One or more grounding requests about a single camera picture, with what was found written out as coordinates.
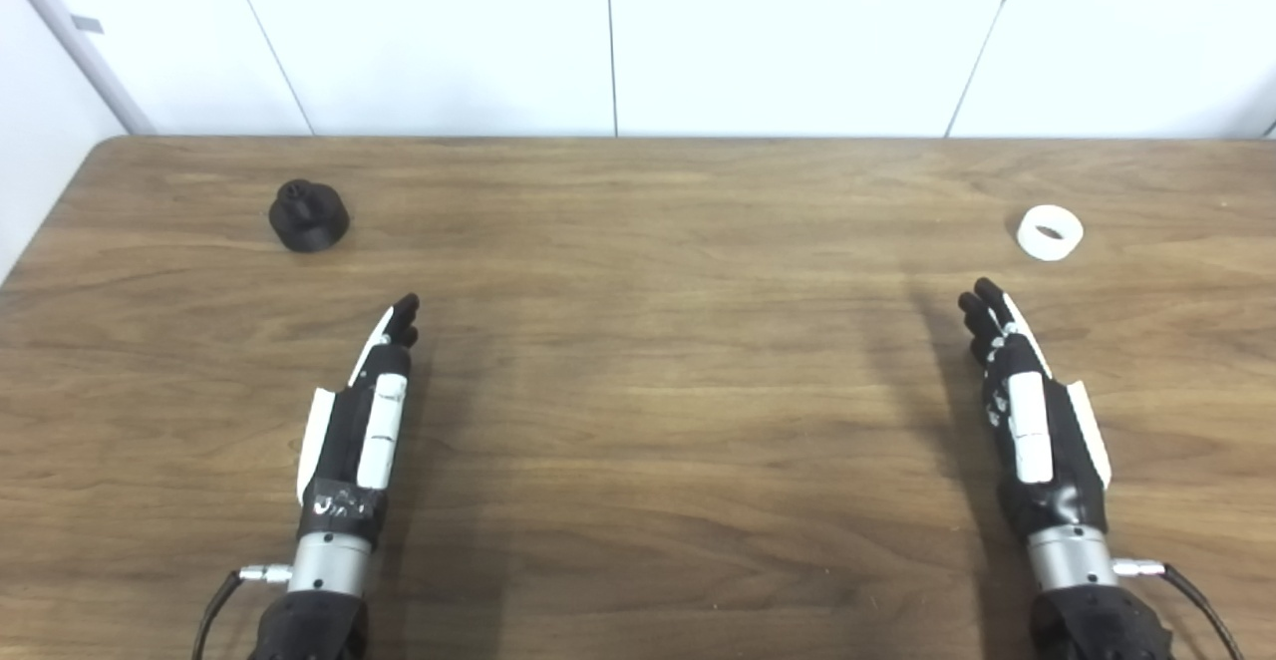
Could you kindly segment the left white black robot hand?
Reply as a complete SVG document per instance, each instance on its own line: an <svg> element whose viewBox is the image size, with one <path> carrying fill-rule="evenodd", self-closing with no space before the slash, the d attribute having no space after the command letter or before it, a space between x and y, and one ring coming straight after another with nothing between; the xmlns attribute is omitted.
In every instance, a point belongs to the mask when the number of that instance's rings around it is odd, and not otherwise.
<svg viewBox="0 0 1276 660"><path fill-rule="evenodd" d="M410 397L420 297L388 306L341 391L314 392L302 434L297 536L345 534L378 549Z"/></svg>

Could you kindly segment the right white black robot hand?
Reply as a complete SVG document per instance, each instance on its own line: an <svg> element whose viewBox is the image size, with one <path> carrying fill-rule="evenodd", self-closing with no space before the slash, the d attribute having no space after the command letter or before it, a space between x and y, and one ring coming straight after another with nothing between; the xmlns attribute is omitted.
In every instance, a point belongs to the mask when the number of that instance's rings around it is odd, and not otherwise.
<svg viewBox="0 0 1276 660"><path fill-rule="evenodd" d="M983 411L1002 465L997 498L1009 529L1021 540L1062 525L1108 532L1111 460L1085 383L1057 380L998 283L977 278L958 306L983 371Z"/></svg>

